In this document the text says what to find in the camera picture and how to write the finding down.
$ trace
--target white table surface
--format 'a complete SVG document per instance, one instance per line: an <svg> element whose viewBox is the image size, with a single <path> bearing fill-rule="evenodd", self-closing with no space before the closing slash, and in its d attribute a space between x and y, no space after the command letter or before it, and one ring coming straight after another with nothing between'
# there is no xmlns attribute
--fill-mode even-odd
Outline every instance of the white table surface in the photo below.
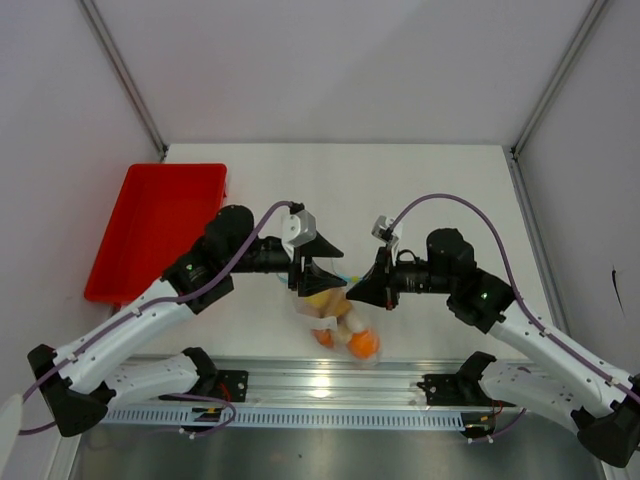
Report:
<svg viewBox="0 0 640 480"><path fill-rule="evenodd" d="M344 253L345 275L361 275L381 243L370 234L380 214L396 216L416 197L452 193L480 207L495 223L527 301L550 321L531 245L501 147L457 145L174 144L167 163L224 163L227 203L246 205L259 219L277 200L304 202L318 231ZM280 236L276 214L261 236ZM475 248L479 266L501 278L504 267L489 230L456 203L416 207L404 221L402 247L426 256L434 229L456 227ZM234 275L235 291L147 344L140 353L175 354L203 347L213 356L333 358L319 346L275 275ZM364 304L382 341L384 360L460 360L476 350L506 359L523 356L457 320L446 296L402 294L387 312Z"/></svg>

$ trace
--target yellow object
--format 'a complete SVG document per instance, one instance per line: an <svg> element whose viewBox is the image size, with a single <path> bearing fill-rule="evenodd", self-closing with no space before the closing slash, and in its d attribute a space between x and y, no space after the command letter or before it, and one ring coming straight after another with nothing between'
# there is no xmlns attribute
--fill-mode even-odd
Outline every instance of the yellow object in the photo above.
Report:
<svg viewBox="0 0 640 480"><path fill-rule="evenodd" d="M338 304L333 308L333 311L329 314L333 315L334 317L341 317L342 315L349 312L352 308L353 305L351 305L351 302L346 298L343 298L338 302Z"/></svg>
<svg viewBox="0 0 640 480"><path fill-rule="evenodd" d="M331 290L325 290L324 292L306 297L304 301L314 308L322 309L327 303L329 303L332 296L333 292Z"/></svg>

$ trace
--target metal pole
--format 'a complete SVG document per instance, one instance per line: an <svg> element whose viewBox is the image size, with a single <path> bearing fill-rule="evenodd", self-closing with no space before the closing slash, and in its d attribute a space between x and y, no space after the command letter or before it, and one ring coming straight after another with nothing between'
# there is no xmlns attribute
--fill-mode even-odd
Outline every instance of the metal pole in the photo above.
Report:
<svg viewBox="0 0 640 480"><path fill-rule="evenodd" d="M160 159L163 159L167 150L167 145L163 141L162 136L158 131L158 127L153 121L153 118L140 95L140 92L129 73L129 69L122 59L122 55L120 55L120 52L113 41L113 37L111 36L111 33L109 33L109 29L104 23L102 15L100 15L98 7L94 3L94 0L77 0L77 3L89 24L89 27L100 44L103 53L113 67L116 77L120 81L120 85L124 89L131 106L136 112L140 123L149 137L149 140L151 140L155 149L158 151Z"/></svg>
<svg viewBox="0 0 640 480"><path fill-rule="evenodd" d="M505 157L507 158L507 165L509 167L509 173L511 174L511 181L513 182L513 188L516 193L518 204L520 205L520 211L522 212L522 218L524 219L527 235L529 236L529 242L531 242L531 249L533 250L533 257L535 258L536 265L538 267L538 273L540 274L540 280L542 281L542 288L544 290L545 297L549 303L549 311L555 326L562 330L567 335L570 335L569 323L567 322L567 315L562 303L558 285L556 284L553 270L551 268L551 262L549 256L542 241L542 235L540 234L540 227L533 212L533 206L527 187L522 177L522 171L520 170L520 164L513 158L512 153L505 149Z"/></svg>
<svg viewBox="0 0 640 480"><path fill-rule="evenodd" d="M587 14L583 18L577 32L571 40L571 43L564 52L560 63L556 67L553 76L547 83L540 99L533 109L533 112L522 129L515 147L513 147L513 156L516 160L520 158L522 150L527 145L527 142L540 124L540 121L549 110L549 107L555 100L557 94L560 92L560 89L566 82L569 73L571 73L571 69L576 64L580 54L584 51L585 46L591 39L593 32L596 30L606 13L607 7L611 3L612 0L594 0L591 7L589 7Z"/></svg>

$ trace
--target black mount bracket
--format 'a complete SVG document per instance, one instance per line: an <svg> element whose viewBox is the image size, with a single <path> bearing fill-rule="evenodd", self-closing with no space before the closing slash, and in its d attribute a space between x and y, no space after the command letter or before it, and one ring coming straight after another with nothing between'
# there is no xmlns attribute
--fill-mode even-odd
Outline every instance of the black mount bracket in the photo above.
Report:
<svg viewBox="0 0 640 480"><path fill-rule="evenodd" d="M629 379L631 391L640 395L640 375ZM627 396L611 406L613 412L593 417L584 407L571 412L578 427L580 443L600 460L618 468L629 463L640 444L640 405Z"/></svg>
<svg viewBox="0 0 640 480"><path fill-rule="evenodd" d="M475 352L456 373L426 374L417 386L424 391L430 406L490 407L493 400L484 394L478 382L484 369L495 361L493 355Z"/></svg>
<svg viewBox="0 0 640 480"><path fill-rule="evenodd" d="M194 395L202 395L210 397L212 399L220 398L233 403L244 403L247 397L247 390L249 388L249 372L246 370L219 370L216 375L215 383L208 391L200 391L200 393L194 393ZM160 397L161 400L174 400L171 396ZM220 407L215 403L210 408L193 407L192 413L200 414L195 419L199 422L217 423L220 421L220 416L224 407ZM184 427L187 432L203 432L210 427L205 426L191 426Z"/></svg>
<svg viewBox="0 0 640 480"><path fill-rule="evenodd" d="M55 350L39 345L29 352L27 359L36 379L54 367ZM74 392L58 373L40 386L51 414L63 437L73 437L96 426L108 412L107 404L116 394L103 382L90 394Z"/></svg>

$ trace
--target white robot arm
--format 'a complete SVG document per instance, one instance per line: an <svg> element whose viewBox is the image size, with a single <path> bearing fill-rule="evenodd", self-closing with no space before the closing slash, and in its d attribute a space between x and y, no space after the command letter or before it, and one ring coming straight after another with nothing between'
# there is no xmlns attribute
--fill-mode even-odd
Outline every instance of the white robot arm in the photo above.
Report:
<svg viewBox="0 0 640 480"><path fill-rule="evenodd" d="M391 310L401 292L449 295L447 306L459 320L519 350L553 378L476 352L456 374L462 391L549 418L576 433L599 459L625 466L640 443L640 377L608 364L544 323L511 285L477 267L473 247L456 229L429 234L427 260L415 255L400 260L399 230L391 228L395 223L385 217L377 220L372 233L386 245L347 298ZM511 279L510 268L507 272ZM420 387L429 398L430 387Z"/></svg>
<svg viewBox="0 0 640 480"><path fill-rule="evenodd" d="M191 250L126 308L67 345L40 345L29 353L35 388L40 388L63 436L82 433L109 409L129 403L172 393L208 396L217 370L200 348L151 365L121 364L144 343L230 293L231 272L288 273L288 286L299 296L346 285L313 262L313 257L339 258L342 252L316 231L304 205L277 204L284 205L290 210L282 237L263 239L257 234L270 213L254 228L249 209L223 208Z"/></svg>

